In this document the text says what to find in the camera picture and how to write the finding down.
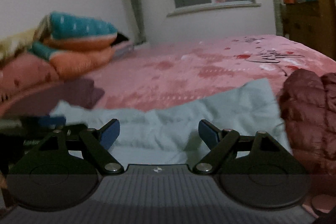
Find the window sill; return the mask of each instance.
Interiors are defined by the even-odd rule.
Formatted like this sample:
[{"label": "window sill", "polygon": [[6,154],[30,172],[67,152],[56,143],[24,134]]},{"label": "window sill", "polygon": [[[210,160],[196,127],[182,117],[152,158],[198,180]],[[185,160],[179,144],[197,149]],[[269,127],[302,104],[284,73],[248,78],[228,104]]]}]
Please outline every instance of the window sill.
[{"label": "window sill", "polygon": [[229,9],[229,8],[241,8],[241,7],[260,7],[261,4],[258,3],[248,3],[248,4],[202,4],[189,7],[177,8],[173,12],[169,13],[167,17],[173,17],[184,14],[192,14],[202,11],[217,10],[217,9]]}]

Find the folded purple fabric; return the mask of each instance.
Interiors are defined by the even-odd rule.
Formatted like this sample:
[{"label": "folded purple fabric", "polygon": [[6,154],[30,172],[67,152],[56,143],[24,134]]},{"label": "folded purple fabric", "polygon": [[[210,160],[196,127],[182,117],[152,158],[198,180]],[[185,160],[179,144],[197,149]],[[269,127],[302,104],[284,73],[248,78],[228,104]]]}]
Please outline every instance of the folded purple fabric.
[{"label": "folded purple fabric", "polygon": [[4,114],[46,115],[56,107],[60,100],[70,105],[91,109],[104,94],[103,89],[95,87],[94,80],[79,78],[28,95],[13,103]]}]

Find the yellow pillow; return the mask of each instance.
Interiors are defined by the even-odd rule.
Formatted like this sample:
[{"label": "yellow pillow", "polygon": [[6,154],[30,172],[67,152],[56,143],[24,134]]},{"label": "yellow pillow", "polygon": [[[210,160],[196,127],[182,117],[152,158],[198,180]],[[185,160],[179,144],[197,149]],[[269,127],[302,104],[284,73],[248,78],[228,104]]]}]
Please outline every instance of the yellow pillow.
[{"label": "yellow pillow", "polygon": [[0,65],[10,61],[18,52],[24,51],[33,43],[36,28],[11,35],[0,40]]}]

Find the bed sheet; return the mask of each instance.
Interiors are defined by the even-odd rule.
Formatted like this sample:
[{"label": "bed sheet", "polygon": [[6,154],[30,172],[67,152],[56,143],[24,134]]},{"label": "bed sheet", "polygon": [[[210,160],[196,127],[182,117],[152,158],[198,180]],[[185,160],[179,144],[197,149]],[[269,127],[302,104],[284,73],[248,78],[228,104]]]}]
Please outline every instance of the bed sheet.
[{"label": "bed sheet", "polygon": [[274,35],[231,37],[136,50],[86,75],[105,95],[95,108],[165,109],[267,78],[275,95],[299,68],[318,75],[336,62]]}]

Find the gray ribbed plate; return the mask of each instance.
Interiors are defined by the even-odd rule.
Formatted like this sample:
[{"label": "gray ribbed plate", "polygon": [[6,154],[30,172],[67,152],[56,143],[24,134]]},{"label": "gray ribbed plate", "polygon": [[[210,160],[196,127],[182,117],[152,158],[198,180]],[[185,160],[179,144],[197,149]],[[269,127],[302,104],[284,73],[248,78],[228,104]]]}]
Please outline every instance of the gray ribbed plate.
[{"label": "gray ribbed plate", "polygon": [[186,165],[130,165],[127,172],[102,179],[82,204],[59,212],[16,207],[0,224],[311,224],[302,207],[259,211],[228,198],[209,176]]}]

